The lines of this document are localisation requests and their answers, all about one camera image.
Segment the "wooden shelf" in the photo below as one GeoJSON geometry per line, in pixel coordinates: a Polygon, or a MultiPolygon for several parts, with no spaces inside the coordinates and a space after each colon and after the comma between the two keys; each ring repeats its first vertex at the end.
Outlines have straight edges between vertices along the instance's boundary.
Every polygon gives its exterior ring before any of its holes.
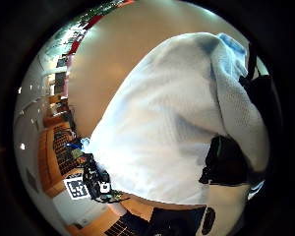
{"type": "Polygon", "coordinates": [[[68,129],[70,126],[68,122],[62,122],[42,131],[39,136],[38,149],[40,183],[44,193],[50,198],[54,198],[66,190],[63,180],[68,174],[81,172],[81,170],[77,168],[70,170],[65,175],[61,174],[57,156],[53,149],[55,128],[68,129]]]}

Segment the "white cloth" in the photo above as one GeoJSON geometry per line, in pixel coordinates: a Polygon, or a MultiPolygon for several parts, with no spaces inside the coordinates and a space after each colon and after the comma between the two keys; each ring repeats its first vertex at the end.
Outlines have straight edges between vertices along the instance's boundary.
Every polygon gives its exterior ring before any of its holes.
{"type": "Polygon", "coordinates": [[[207,201],[198,182],[217,134],[238,142],[255,170],[268,139],[257,108],[238,83],[246,51],[221,33],[186,33],[156,46],[131,71],[94,129],[86,151],[112,188],[168,204],[207,201]]]}

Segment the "ceiling light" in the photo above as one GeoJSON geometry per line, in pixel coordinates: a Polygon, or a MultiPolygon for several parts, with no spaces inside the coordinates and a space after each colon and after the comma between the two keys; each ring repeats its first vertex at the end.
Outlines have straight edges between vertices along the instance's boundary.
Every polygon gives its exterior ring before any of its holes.
{"type": "Polygon", "coordinates": [[[25,144],[21,144],[21,145],[20,145],[20,149],[26,149],[25,144]]]}

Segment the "white fabric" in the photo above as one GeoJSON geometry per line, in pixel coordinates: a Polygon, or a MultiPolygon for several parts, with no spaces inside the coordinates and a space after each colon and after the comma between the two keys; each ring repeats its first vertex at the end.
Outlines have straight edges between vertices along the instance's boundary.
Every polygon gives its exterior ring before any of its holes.
{"type": "Polygon", "coordinates": [[[186,33],[156,46],[110,101],[86,151],[112,188],[168,204],[207,201],[198,182],[210,140],[235,139],[255,170],[266,167],[266,128],[238,83],[245,49],[226,34],[186,33]]]}

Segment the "black frame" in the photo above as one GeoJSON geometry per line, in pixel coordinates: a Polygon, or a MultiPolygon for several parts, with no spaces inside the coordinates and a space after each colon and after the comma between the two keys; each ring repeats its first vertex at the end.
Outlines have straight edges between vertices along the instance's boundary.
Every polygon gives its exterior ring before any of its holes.
{"type": "MultiPolygon", "coordinates": [[[[36,52],[73,16],[104,1],[0,0],[0,235],[58,235],[28,196],[13,150],[17,90],[36,52]]],[[[295,1],[189,1],[214,11],[255,45],[273,76],[284,121],[269,184],[245,209],[238,235],[295,235],[295,1]]]]}

